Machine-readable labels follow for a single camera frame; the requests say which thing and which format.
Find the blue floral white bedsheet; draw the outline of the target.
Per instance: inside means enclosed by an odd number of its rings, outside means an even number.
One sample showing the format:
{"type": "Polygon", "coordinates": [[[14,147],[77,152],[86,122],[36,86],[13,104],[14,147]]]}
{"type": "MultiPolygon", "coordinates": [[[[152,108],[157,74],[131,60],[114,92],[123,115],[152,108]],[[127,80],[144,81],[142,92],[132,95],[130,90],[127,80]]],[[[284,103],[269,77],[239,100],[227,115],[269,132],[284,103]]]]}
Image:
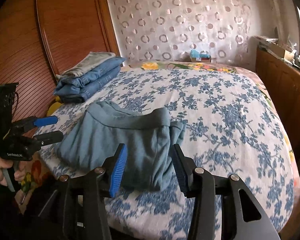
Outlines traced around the blue floral white bedsheet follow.
{"type": "MultiPolygon", "coordinates": [[[[280,232],[292,216],[300,176],[289,139],[277,113],[257,84],[242,74],[211,70],[120,72],[82,104],[66,104],[54,114],[67,135],[90,104],[116,103],[146,115],[164,107],[171,121],[182,122],[181,149],[217,176],[238,174],[280,232]]],[[[186,239],[194,200],[180,191],[175,174],[161,192],[121,189],[106,200],[108,223],[139,239],[186,239]]]]}

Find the blue item on box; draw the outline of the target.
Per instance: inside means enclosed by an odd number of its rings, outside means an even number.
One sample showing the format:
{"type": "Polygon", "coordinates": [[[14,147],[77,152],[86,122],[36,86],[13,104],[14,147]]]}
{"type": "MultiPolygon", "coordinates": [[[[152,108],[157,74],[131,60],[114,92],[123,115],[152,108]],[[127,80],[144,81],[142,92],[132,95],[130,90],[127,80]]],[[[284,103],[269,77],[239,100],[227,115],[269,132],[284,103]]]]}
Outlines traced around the blue item on box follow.
{"type": "Polygon", "coordinates": [[[211,55],[208,52],[198,52],[194,49],[190,51],[191,62],[211,62],[211,55]]]}

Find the colourful floral pink blanket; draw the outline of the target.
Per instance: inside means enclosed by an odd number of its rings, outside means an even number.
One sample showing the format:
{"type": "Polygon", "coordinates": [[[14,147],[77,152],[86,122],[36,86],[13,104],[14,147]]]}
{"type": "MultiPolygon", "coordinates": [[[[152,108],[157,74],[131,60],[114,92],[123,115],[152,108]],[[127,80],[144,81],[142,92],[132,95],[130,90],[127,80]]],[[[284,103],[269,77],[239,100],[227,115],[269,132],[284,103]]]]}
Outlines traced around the colourful floral pink blanket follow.
{"type": "Polygon", "coordinates": [[[63,104],[49,131],[69,133],[95,101],[139,114],[165,107],[186,130],[183,151],[212,174],[237,172],[271,216],[300,200],[294,153],[261,79],[223,64],[145,62],[125,68],[84,103],[63,104]]]}

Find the yellow plush toy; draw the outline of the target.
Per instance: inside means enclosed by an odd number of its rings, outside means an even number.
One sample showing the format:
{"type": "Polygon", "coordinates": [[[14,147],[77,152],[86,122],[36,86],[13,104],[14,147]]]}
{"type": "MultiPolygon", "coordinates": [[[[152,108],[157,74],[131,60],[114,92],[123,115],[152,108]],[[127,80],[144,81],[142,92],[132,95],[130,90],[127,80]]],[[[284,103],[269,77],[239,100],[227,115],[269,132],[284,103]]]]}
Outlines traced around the yellow plush toy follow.
{"type": "Polygon", "coordinates": [[[61,98],[56,96],[53,101],[49,104],[49,109],[47,110],[46,116],[51,116],[57,109],[59,109],[63,105],[61,98]]]}

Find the grey-blue pants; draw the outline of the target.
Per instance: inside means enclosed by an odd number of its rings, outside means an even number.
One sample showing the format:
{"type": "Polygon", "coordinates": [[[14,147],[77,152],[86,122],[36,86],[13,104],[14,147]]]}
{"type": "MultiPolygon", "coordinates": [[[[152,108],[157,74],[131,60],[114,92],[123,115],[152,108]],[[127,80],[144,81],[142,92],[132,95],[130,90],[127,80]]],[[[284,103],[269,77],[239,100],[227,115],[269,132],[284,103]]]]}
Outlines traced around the grey-blue pants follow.
{"type": "Polygon", "coordinates": [[[88,172],[125,144],[127,162],[121,185],[163,191],[173,175],[170,148],[183,142],[184,133],[185,124],[173,121],[165,107],[141,115],[113,102],[98,101],[89,105],[55,147],[55,154],[71,168],[88,172]]]}

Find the cardboard box on cabinet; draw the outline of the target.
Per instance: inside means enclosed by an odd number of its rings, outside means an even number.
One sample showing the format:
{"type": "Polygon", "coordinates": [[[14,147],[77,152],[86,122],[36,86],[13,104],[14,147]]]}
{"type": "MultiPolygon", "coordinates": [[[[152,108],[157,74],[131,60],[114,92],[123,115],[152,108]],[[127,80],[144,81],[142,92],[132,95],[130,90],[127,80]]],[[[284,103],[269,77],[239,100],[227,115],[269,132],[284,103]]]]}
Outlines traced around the cardboard box on cabinet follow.
{"type": "Polygon", "coordinates": [[[286,50],[282,46],[277,44],[278,39],[276,38],[266,38],[258,37],[260,43],[262,43],[268,51],[274,53],[277,57],[292,61],[294,59],[294,50],[286,50]]]}

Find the long brown wooden cabinet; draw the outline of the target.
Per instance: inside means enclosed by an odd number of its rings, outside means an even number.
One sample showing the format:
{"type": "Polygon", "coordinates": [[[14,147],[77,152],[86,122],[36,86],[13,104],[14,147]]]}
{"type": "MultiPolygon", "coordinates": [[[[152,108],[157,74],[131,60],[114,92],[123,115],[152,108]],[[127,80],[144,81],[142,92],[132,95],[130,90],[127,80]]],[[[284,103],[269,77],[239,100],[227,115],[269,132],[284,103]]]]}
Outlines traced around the long brown wooden cabinet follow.
{"type": "Polygon", "coordinates": [[[261,48],[256,50],[255,68],[274,103],[294,154],[299,158],[300,71],[261,48]]]}

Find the folded light grey jeans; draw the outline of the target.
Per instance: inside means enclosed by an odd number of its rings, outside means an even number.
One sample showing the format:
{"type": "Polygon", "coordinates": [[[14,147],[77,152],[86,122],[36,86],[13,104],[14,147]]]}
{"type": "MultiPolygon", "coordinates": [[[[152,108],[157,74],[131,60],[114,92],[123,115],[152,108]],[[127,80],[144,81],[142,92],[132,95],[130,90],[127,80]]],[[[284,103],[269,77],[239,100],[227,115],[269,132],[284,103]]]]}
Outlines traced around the folded light grey jeans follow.
{"type": "Polygon", "coordinates": [[[76,64],[69,70],[65,70],[62,74],[56,75],[57,81],[62,78],[70,77],[76,78],[80,77],[87,72],[93,70],[95,67],[99,66],[108,59],[114,58],[115,53],[112,52],[90,52],[82,61],[76,64]]]}

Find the folded blue jeans stack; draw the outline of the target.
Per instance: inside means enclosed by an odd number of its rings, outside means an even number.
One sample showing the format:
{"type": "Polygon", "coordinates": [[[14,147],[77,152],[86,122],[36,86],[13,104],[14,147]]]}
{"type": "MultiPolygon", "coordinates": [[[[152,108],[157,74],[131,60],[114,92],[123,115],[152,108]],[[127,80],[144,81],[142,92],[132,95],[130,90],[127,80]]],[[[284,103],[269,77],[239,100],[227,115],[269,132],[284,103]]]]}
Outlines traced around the folded blue jeans stack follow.
{"type": "Polygon", "coordinates": [[[117,77],[122,57],[112,57],[80,77],[63,77],[55,88],[54,95],[62,103],[84,103],[112,79],[117,77]]]}

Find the brown wooden louvred wardrobe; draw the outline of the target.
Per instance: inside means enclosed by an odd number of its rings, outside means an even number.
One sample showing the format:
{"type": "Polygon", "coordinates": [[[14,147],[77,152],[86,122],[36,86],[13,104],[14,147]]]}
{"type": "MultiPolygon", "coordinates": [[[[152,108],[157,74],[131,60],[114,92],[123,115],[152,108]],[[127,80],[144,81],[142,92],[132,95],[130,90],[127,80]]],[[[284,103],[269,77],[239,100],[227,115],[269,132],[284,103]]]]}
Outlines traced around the brown wooden louvred wardrobe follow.
{"type": "Polygon", "coordinates": [[[91,51],[119,53],[107,0],[0,0],[0,85],[18,85],[13,120],[45,116],[57,75],[91,51]]]}

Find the circle-patterned sheer curtain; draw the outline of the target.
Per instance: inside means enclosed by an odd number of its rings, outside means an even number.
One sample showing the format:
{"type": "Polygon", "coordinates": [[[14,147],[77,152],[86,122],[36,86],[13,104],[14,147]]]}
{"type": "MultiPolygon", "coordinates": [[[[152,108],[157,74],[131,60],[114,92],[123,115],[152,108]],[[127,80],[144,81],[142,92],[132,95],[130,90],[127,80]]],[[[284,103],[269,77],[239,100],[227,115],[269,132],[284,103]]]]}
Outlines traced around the circle-patterned sheer curtain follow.
{"type": "Polygon", "coordinates": [[[108,0],[127,64],[185,61],[192,50],[213,62],[244,64],[251,9],[245,0],[108,0]]]}

